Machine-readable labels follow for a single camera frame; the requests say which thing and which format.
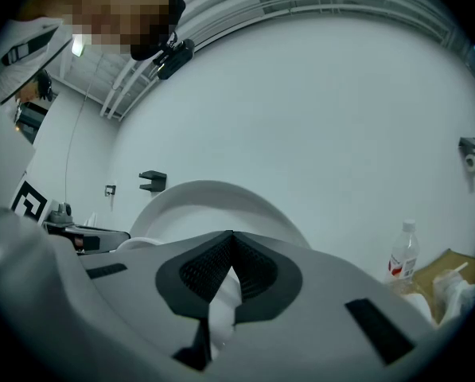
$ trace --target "transparent bottle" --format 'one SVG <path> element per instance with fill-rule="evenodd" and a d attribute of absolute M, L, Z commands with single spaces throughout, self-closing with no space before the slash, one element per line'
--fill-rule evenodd
<path fill-rule="evenodd" d="M 386 283 L 394 291 L 401 294 L 412 283 L 419 252 L 419 242 L 415 236 L 415 220 L 405 220 L 402 234 L 395 241 L 387 264 Z"/>

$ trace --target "black cap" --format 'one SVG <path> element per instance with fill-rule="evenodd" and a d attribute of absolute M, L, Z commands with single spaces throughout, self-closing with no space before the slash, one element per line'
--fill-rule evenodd
<path fill-rule="evenodd" d="M 49 102 L 53 99 L 52 77 L 45 69 L 40 70 L 35 80 L 37 81 L 37 90 L 41 99 L 47 99 Z"/>
<path fill-rule="evenodd" d="M 147 45 L 132 45 L 131 57 L 134 60 L 146 60 L 151 58 L 159 51 L 161 51 L 168 42 L 173 31 L 175 31 L 179 20 L 181 19 L 182 12 L 185 10 L 186 4 L 184 0 L 169 0 L 168 5 L 168 25 L 152 25 L 150 27 L 150 35 L 158 39 L 157 44 Z"/>

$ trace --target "bottle cap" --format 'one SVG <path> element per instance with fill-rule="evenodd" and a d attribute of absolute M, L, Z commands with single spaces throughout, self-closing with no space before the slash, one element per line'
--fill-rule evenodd
<path fill-rule="evenodd" d="M 403 231 L 404 232 L 414 232 L 415 231 L 415 220 L 405 220 L 403 222 Z"/>

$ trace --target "fluorescent light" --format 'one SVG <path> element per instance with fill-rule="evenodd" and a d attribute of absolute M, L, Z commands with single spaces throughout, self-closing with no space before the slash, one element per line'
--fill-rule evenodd
<path fill-rule="evenodd" d="M 82 39 L 82 35 L 81 34 L 74 35 L 73 40 L 74 41 L 72 42 L 71 52 L 75 54 L 77 57 L 81 57 L 81 54 L 84 53 L 84 42 Z"/>

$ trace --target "bottle label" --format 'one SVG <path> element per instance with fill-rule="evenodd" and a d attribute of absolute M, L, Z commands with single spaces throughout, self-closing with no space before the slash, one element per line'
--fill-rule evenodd
<path fill-rule="evenodd" d="M 413 258 L 402 262 L 401 260 L 395 258 L 394 255 L 391 255 L 387 269 L 389 270 L 389 273 L 396 279 L 405 279 L 406 277 L 412 276 L 414 273 L 415 260 L 416 258 Z"/>

